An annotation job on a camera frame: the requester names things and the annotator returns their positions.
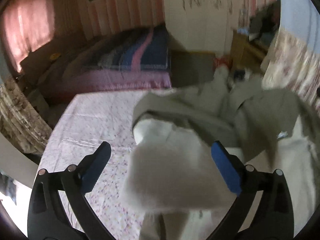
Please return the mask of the striped dark blanket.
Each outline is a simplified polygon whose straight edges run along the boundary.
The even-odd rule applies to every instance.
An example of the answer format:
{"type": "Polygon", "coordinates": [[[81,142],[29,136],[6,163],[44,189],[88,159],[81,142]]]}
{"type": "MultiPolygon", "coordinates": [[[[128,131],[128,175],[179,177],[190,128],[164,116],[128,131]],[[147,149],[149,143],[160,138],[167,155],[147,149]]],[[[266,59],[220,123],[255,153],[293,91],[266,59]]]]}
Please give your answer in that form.
{"type": "Polygon", "coordinates": [[[38,88],[61,101],[82,93],[171,88],[168,42],[164,23],[93,40],[60,55],[38,88]]]}

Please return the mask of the blue floral curtain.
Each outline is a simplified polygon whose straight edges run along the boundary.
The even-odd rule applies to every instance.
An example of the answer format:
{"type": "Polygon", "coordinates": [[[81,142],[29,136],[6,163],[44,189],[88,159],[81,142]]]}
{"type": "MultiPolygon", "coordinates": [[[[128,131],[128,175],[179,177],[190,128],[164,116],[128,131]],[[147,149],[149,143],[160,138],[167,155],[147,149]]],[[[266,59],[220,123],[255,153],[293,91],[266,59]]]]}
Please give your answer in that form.
{"type": "Polygon", "coordinates": [[[319,11],[312,0],[280,0],[280,26],[262,63],[265,89],[287,88],[319,108],[319,11]]]}

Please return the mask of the pink window curtain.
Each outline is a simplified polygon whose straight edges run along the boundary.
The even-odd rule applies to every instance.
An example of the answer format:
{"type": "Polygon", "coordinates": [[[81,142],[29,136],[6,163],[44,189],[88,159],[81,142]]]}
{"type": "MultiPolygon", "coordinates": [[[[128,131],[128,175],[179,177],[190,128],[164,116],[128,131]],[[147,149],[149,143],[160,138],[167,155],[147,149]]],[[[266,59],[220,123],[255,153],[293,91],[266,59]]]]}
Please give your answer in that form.
{"type": "Polygon", "coordinates": [[[54,36],[53,0],[10,0],[3,12],[3,25],[10,60],[21,73],[21,62],[54,36]]]}

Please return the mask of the red container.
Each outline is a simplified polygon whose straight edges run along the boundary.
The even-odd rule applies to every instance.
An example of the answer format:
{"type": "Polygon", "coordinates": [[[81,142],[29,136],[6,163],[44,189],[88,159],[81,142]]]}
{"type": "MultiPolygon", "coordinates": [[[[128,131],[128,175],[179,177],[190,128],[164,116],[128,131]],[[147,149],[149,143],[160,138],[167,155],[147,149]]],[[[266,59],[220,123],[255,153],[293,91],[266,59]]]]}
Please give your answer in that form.
{"type": "Polygon", "coordinates": [[[231,64],[232,64],[232,62],[231,62],[230,58],[227,56],[214,58],[214,67],[215,68],[226,67],[227,69],[230,69],[231,64]]]}

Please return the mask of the pink floral bed sheet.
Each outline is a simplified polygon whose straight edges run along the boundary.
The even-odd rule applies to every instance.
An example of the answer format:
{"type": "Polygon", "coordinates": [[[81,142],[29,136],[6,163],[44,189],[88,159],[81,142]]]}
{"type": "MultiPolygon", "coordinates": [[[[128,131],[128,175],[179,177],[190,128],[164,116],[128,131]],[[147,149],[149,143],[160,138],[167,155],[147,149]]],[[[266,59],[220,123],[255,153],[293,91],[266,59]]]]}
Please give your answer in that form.
{"type": "Polygon", "coordinates": [[[144,213],[121,204],[119,193],[136,145],[133,109],[145,94],[133,90],[77,95],[53,129],[39,166],[48,172],[63,171],[108,142],[111,158],[86,199],[116,239],[138,239],[144,219],[144,213]]]}

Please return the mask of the white wardrobe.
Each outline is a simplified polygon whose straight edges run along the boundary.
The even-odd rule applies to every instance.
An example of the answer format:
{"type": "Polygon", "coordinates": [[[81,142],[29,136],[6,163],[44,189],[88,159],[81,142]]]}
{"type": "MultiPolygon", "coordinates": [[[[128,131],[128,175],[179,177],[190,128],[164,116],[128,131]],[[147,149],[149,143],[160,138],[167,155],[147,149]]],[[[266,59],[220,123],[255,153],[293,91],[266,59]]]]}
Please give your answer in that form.
{"type": "Polygon", "coordinates": [[[163,0],[172,50],[219,55],[231,50],[244,0],[163,0]]]}

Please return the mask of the left floral curtain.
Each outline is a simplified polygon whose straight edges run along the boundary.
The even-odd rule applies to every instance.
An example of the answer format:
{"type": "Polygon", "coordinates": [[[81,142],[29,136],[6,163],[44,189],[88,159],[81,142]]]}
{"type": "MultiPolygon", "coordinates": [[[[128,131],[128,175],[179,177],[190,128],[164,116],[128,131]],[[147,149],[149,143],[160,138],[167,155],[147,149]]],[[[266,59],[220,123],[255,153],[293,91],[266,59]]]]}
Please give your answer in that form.
{"type": "Polygon", "coordinates": [[[52,129],[12,77],[1,85],[1,133],[21,153],[43,155],[52,129]]]}

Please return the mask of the yellow toy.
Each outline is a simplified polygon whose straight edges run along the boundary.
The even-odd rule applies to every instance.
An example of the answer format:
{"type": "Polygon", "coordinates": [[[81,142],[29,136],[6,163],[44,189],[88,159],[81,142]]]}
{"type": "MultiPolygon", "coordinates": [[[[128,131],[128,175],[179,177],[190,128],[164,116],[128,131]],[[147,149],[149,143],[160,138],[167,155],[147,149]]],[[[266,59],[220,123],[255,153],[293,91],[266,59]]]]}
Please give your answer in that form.
{"type": "Polygon", "coordinates": [[[50,61],[56,61],[61,56],[61,53],[53,53],[50,55],[49,59],[50,61]]]}

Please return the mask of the wooden side table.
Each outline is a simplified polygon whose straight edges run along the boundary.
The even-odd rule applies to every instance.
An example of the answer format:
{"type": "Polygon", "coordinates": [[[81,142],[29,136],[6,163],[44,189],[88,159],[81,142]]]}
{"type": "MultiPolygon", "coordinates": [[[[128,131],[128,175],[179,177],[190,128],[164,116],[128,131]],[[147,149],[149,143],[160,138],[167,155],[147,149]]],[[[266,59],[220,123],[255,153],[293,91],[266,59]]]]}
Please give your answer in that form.
{"type": "Polygon", "coordinates": [[[233,30],[233,39],[230,51],[232,71],[249,69],[253,73],[263,74],[261,64],[266,57],[268,47],[259,40],[249,41],[248,36],[233,30]]]}

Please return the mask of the brown headboard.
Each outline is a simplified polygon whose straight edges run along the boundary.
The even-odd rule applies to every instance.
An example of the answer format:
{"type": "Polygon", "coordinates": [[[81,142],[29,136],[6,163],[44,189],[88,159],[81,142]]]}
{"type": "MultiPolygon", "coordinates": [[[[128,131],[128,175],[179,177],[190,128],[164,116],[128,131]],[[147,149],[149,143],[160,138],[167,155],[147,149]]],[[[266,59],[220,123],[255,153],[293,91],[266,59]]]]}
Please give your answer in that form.
{"type": "Polygon", "coordinates": [[[31,84],[37,84],[39,77],[50,66],[50,57],[52,54],[65,54],[74,47],[74,43],[68,40],[52,40],[40,47],[36,51],[28,54],[28,56],[20,62],[22,70],[31,84]]]}

